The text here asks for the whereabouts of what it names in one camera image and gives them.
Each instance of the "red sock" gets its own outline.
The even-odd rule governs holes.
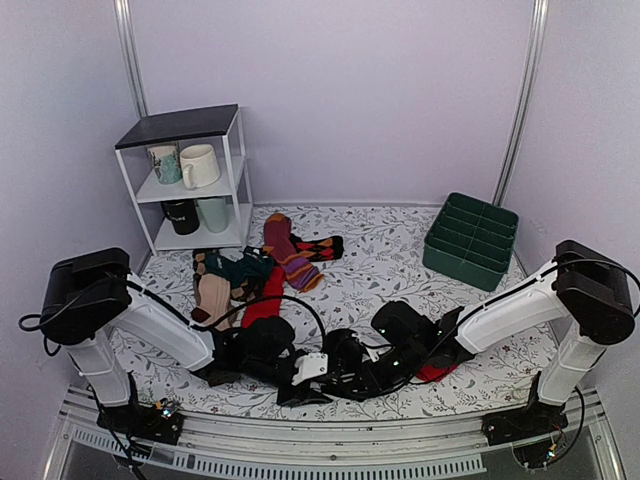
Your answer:
[[[418,373],[416,377],[418,377],[424,383],[439,382],[444,377],[453,372],[456,368],[458,368],[457,365],[453,365],[447,368],[437,368],[431,365],[426,365],[425,367],[422,367],[422,370],[420,370],[420,373]]]
[[[267,280],[267,284],[262,290],[262,296],[282,295],[284,293],[285,273],[282,267],[274,267]],[[249,327],[259,318],[269,318],[280,315],[280,304],[282,300],[268,300],[266,302],[256,303],[247,307],[247,311],[242,318],[242,326]]]

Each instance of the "black shelf top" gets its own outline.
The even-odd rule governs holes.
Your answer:
[[[238,105],[196,108],[141,118],[116,144],[116,150],[226,135]]]

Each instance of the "white wall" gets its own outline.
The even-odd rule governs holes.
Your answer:
[[[246,107],[258,201],[491,199],[531,1],[136,0],[151,113]]]
[[[640,274],[640,3],[550,2],[540,70],[506,207],[526,267],[572,238]],[[628,478],[640,478],[640,333],[595,372]]]
[[[56,261],[146,252],[112,150],[136,118],[113,2],[0,0],[0,45],[0,478],[35,480],[72,373],[16,322]]]

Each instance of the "green bin compartment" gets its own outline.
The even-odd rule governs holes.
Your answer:
[[[429,229],[425,267],[491,292],[509,269],[518,216],[461,193],[452,193]]]

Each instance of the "wire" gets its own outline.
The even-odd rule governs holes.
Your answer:
[[[393,347],[393,345],[391,345],[390,343],[386,343],[384,345],[367,345],[366,343],[360,342],[360,345],[362,345],[365,348],[370,348],[371,350],[379,350],[381,348]]]
[[[552,266],[551,268],[545,270],[544,272],[542,272],[542,274],[540,275],[540,278],[546,277],[547,275],[549,275],[552,272],[555,272],[556,270],[560,269],[560,268],[564,268],[567,267],[569,265],[574,265],[574,264],[578,264],[578,263],[597,263],[597,264],[602,264],[602,265],[608,265],[610,267],[613,268],[617,268],[620,271],[624,272],[626,275],[629,276],[629,278],[631,278],[634,283],[636,284],[636,286],[638,287],[638,290],[640,291],[640,280],[638,279],[638,277],[636,277],[633,272],[631,272],[629,269],[623,267],[622,265],[619,265],[613,261],[610,260],[599,260],[599,259],[592,259],[592,258],[580,258],[580,259],[575,259],[575,260],[568,260],[566,262],[562,262],[562,263],[556,263],[554,266]],[[473,309],[471,312],[469,312],[467,315],[465,315],[462,319],[460,319],[457,323],[456,323],[456,328],[452,328],[451,330],[449,330],[439,341],[438,343],[436,343],[436,345],[425,355],[424,359],[419,362],[420,367],[416,368],[411,375],[408,375],[405,380],[403,380],[401,383],[399,383],[398,385],[396,385],[395,387],[391,387],[383,392],[378,392],[378,393],[374,393],[371,392],[371,394],[368,395],[359,395],[359,394],[355,394],[352,395],[351,397],[347,397],[350,398],[351,400],[358,400],[358,401],[362,401],[362,400],[367,400],[369,398],[373,398],[373,397],[378,397],[381,395],[389,395],[390,393],[394,393],[397,392],[398,390],[400,390],[401,388],[405,387],[406,385],[411,383],[411,380],[413,379],[413,377],[415,377],[418,372],[420,372],[420,370],[422,370],[422,367],[424,366],[424,364],[433,356],[433,354],[444,344],[444,342],[446,342],[454,333],[458,332],[458,328],[464,324],[467,320],[469,320],[473,315],[475,315],[476,313],[478,313],[479,311],[483,310],[484,308],[488,307],[489,305],[493,305],[496,302],[499,302],[500,300],[503,300],[507,297],[510,297],[511,295],[514,295],[522,290],[524,290],[525,288],[528,288],[529,286],[535,284],[538,282],[538,278],[532,278],[531,280],[529,280],[528,282],[524,282],[523,284],[508,290],[500,295],[497,295],[489,300],[487,300],[486,302],[480,304],[478,307],[476,307],[475,309]],[[638,315],[638,313],[640,313],[640,305],[638,305],[638,308],[636,309],[636,311],[634,312],[634,317]]]
[[[553,267],[547,269],[546,271],[542,272],[542,277],[546,277],[548,274],[555,272],[556,270],[560,269],[560,268],[564,268],[567,267],[569,265],[575,265],[578,263],[596,263],[596,264],[600,264],[600,265],[607,265],[609,267],[613,267],[616,268],[618,270],[620,270],[621,272],[625,273],[631,280],[633,280],[633,282],[636,284],[636,287],[638,287],[638,291],[640,291],[640,280],[638,279],[638,277],[636,277],[634,275],[634,273],[629,270],[626,267],[623,267],[622,265],[620,265],[619,263],[616,263],[614,261],[611,260],[600,260],[597,258],[576,258],[575,260],[567,260],[566,262],[562,262],[562,263],[556,263]],[[638,305],[638,307],[636,308],[635,312],[633,312],[633,316],[637,317],[638,314],[640,313],[640,304]]]
[[[194,330],[199,330],[201,332],[207,332],[207,331],[213,330],[215,327],[217,327],[222,322],[224,322],[227,318],[231,317],[232,315],[235,315],[240,310],[242,310],[242,309],[244,309],[246,307],[250,307],[251,305],[255,305],[257,303],[267,302],[269,300],[290,300],[290,301],[292,301],[294,303],[297,303],[298,305],[302,305],[304,308],[309,310],[309,312],[311,312],[311,315],[313,316],[313,319],[318,324],[318,330],[320,331],[320,336],[322,337],[322,349],[324,349],[325,340],[326,340],[326,337],[327,337],[327,332],[326,332],[326,330],[324,328],[324,324],[322,323],[322,319],[320,318],[318,313],[313,309],[313,307],[311,307],[311,305],[309,305],[306,302],[303,302],[299,298],[292,297],[290,295],[269,295],[269,296],[266,296],[266,297],[255,298],[253,300],[249,300],[248,302],[245,302],[245,303],[243,303],[241,305],[238,305],[237,307],[234,307],[231,310],[227,311],[227,313],[222,315],[220,318],[218,318],[211,325],[208,325],[206,327],[200,327],[198,325],[192,325],[191,328],[193,328]]]
[[[578,397],[580,398],[580,405],[582,406],[582,413],[580,414],[580,424],[578,425],[578,430],[576,430],[576,434],[573,437],[573,440],[571,440],[571,443],[569,444],[569,446],[567,448],[565,448],[559,455],[557,455],[557,456],[553,457],[551,460],[549,460],[547,462],[547,465],[553,465],[554,463],[557,463],[561,459],[566,457],[567,454],[571,451],[571,449],[578,442],[578,437],[580,437],[580,433],[582,433],[582,427],[584,426],[584,417],[585,417],[585,413],[586,413],[587,407],[585,406],[585,403],[584,403],[584,395],[582,395],[582,392],[580,391],[580,389],[578,387],[576,387],[575,391],[578,394]]]
[[[52,352],[51,350],[49,350],[49,339],[45,336],[43,336],[42,338],[44,339],[44,353],[46,353],[50,357],[55,357],[62,348],[62,345],[58,344],[56,349]]]
[[[87,293],[91,292],[92,290],[95,290],[96,288],[98,288],[98,287],[100,287],[102,285],[106,285],[108,283],[111,283],[111,281],[112,280],[110,278],[102,278],[102,279],[98,280],[97,282],[92,283],[87,288],[82,290],[78,294],[78,296],[74,297],[73,300],[67,302],[60,310],[58,310],[55,313],[55,315],[53,315],[52,317],[46,319],[44,322],[37,323],[37,324],[32,325],[32,326],[25,325],[24,324],[25,320],[29,320],[31,318],[41,318],[42,315],[40,315],[38,313],[30,313],[28,315],[24,315],[22,318],[20,318],[20,320],[18,320],[18,327],[20,327],[20,330],[25,331],[25,332],[35,332],[37,330],[42,330],[44,327],[46,327],[50,323],[55,322],[58,319],[58,317],[60,317],[63,313],[65,313],[67,310],[69,310],[71,307],[73,307]]]
[[[107,430],[109,430],[109,433],[111,434],[113,439],[116,441],[120,449],[124,452],[125,456],[127,457],[127,463],[129,464],[129,469],[131,470],[131,473],[133,473],[138,480],[147,480],[147,477],[145,477],[142,474],[142,472],[140,471],[140,468],[138,468],[138,465],[136,464],[136,461],[133,459],[133,456],[131,455],[131,450],[129,448],[125,448],[124,444],[122,443],[122,440],[120,440],[118,435],[116,435],[116,432],[113,430],[113,427],[111,426],[111,422],[109,422],[109,419],[107,418],[107,412],[104,410],[104,405],[102,405],[98,400],[98,395],[96,394],[95,390],[93,390],[93,399],[96,402],[96,407],[98,407],[98,412],[100,412],[100,414],[102,415],[104,424],[107,426]]]
[[[558,430],[558,438],[556,438],[555,445],[558,446],[560,440],[564,437],[564,431],[559,426],[555,425],[556,430]]]
[[[131,280],[126,280],[126,285],[128,287],[133,288],[134,290],[142,293],[143,295],[149,297],[150,299],[152,299],[154,302],[159,303],[160,305],[162,305],[164,308],[166,308],[167,310],[169,310],[172,314],[174,314],[176,317],[178,317],[178,319],[184,323],[185,325],[189,326],[191,325],[191,322],[189,320],[187,320],[187,317],[185,317],[182,313],[180,313],[176,307],[174,307],[173,305],[171,305],[169,302],[167,302],[166,300],[164,300],[162,297],[160,297],[159,295],[153,293],[151,290],[147,290],[146,288],[142,287],[142,285],[138,285],[135,282],[132,282]]]

